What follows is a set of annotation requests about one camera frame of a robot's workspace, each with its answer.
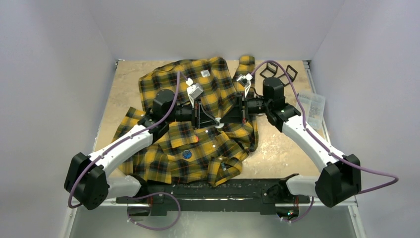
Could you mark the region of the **yellow black plaid shirt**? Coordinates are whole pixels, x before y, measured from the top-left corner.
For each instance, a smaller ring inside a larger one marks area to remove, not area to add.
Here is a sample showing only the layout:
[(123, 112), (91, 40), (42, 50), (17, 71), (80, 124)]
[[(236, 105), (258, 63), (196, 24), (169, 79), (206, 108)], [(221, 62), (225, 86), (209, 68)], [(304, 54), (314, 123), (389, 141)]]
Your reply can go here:
[[(188, 104), (185, 78), (203, 87), (203, 106), (213, 117), (224, 116), (243, 91), (236, 81), (239, 75), (255, 68), (253, 56), (242, 56), (231, 75), (225, 59), (183, 59), (168, 63), (140, 77), (138, 85), (142, 109), (131, 107), (114, 135), (127, 133), (152, 106), (153, 98), (163, 89), (179, 88), (178, 103)], [(244, 124), (226, 124), (223, 128), (193, 129), (190, 122), (173, 122), (168, 132), (153, 145), (144, 148), (123, 162), (119, 169), (126, 175), (138, 175), (144, 180), (181, 184), (205, 180), (218, 186), (242, 172), (243, 161), (258, 146), (258, 126), (255, 116)], [(184, 159), (184, 150), (191, 150), (191, 159)]]

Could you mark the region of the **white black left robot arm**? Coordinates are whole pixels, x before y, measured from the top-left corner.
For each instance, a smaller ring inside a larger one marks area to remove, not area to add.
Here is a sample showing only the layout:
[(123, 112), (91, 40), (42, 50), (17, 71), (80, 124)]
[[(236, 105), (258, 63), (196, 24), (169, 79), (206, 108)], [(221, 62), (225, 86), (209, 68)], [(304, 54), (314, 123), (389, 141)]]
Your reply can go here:
[(124, 196), (136, 203), (145, 201), (148, 190), (142, 186), (141, 179), (125, 176), (111, 180), (110, 174), (135, 153), (162, 138), (172, 122), (187, 121), (193, 128), (222, 125), (220, 118), (214, 118), (204, 110), (201, 101), (180, 106), (176, 99), (177, 93), (171, 90), (159, 91), (152, 107), (122, 137), (89, 155), (80, 152), (73, 156), (64, 182), (70, 208), (83, 205), (93, 210), (108, 198)]

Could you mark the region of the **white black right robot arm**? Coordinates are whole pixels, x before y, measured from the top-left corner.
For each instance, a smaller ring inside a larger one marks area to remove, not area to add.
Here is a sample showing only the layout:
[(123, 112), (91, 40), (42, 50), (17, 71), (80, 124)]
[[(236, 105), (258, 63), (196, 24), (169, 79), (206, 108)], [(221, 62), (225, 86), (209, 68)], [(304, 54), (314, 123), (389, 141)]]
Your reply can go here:
[(251, 115), (265, 114), (268, 122), (292, 139), (315, 164), (318, 177), (292, 174), (282, 178), (274, 190), (285, 202), (298, 195), (318, 198), (325, 206), (333, 207), (358, 194), (362, 188), (360, 160), (344, 155), (327, 143), (306, 123), (301, 112), (286, 103), (283, 83), (274, 77), (263, 80), (263, 95), (248, 98), (252, 76), (240, 75), (237, 81), (245, 91), (237, 96), (221, 123), (246, 122)]

